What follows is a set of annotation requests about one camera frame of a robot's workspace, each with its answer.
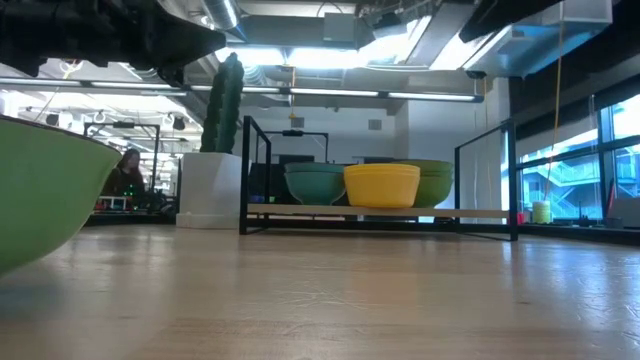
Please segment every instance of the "woman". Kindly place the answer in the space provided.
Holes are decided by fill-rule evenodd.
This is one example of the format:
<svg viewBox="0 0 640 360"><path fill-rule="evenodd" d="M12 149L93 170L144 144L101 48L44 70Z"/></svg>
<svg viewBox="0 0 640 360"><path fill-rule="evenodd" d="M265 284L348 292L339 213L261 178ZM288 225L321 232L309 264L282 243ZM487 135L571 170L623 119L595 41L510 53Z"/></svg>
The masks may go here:
<svg viewBox="0 0 640 360"><path fill-rule="evenodd" d="M103 196L136 196L144 193L144 180L140 174L140 152L125 151L122 160L111 171L102 189Z"/></svg>

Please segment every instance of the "green bowl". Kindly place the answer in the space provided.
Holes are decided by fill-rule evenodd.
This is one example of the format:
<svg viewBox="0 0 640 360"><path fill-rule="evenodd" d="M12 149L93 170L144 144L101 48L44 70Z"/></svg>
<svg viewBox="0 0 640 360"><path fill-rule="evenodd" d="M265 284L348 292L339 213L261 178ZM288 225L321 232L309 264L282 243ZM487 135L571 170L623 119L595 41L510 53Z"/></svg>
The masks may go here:
<svg viewBox="0 0 640 360"><path fill-rule="evenodd" d="M0 275L75 235L120 157L95 140L0 115Z"/></svg>
<svg viewBox="0 0 640 360"><path fill-rule="evenodd" d="M331 205L345 193L344 175L332 172L285 173L289 192L302 205Z"/></svg>
<svg viewBox="0 0 640 360"><path fill-rule="evenodd" d="M446 161L438 160L403 160L398 161L399 164L413 165L420 168L421 175L431 175L433 173L452 173L453 164Z"/></svg>
<svg viewBox="0 0 640 360"><path fill-rule="evenodd" d="M330 172L336 174L344 173L344 165L325 163L289 163L284 166L286 172Z"/></svg>
<svg viewBox="0 0 640 360"><path fill-rule="evenodd" d="M453 178L447 176L421 176L413 207L432 208L447 199Z"/></svg>

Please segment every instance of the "wooden surface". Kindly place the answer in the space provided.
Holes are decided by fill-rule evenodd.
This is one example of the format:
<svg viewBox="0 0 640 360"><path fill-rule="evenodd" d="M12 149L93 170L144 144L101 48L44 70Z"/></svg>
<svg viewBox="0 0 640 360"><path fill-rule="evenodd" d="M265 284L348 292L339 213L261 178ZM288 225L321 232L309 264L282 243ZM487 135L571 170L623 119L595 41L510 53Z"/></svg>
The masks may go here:
<svg viewBox="0 0 640 360"><path fill-rule="evenodd" d="M508 211L502 210L456 210L456 209L373 209L356 206L315 206L249 204L250 213L272 214L318 214L318 215L373 215L373 216L440 216L459 218L506 219Z"/></svg>
<svg viewBox="0 0 640 360"><path fill-rule="evenodd" d="M96 227L0 279L0 358L638 360L639 315L634 248Z"/></svg>

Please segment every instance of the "yellow object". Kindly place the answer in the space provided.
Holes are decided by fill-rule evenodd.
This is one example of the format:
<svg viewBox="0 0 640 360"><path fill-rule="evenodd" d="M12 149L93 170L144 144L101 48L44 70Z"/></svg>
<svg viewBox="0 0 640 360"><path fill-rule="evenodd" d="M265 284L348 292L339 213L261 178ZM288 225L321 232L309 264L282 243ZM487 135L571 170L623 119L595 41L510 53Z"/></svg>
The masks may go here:
<svg viewBox="0 0 640 360"><path fill-rule="evenodd" d="M535 224L551 223L551 202L535 201L533 203L533 222Z"/></svg>
<svg viewBox="0 0 640 360"><path fill-rule="evenodd" d="M351 206L410 208L420 184L420 168L400 164L353 165L344 170Z"/></svg>

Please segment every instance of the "pipe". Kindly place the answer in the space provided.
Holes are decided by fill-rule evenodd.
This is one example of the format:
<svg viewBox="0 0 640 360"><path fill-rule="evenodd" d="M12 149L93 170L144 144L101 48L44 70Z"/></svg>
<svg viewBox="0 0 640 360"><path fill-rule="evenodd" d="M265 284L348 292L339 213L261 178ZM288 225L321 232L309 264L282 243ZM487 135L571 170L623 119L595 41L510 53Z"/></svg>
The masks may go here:
<svg viewBox="0 0 640 360"><path fill-rule="evenodd" d="M236 0L202 0L204 11L217 30L229 30L238 26L240 13Z"/></svg>

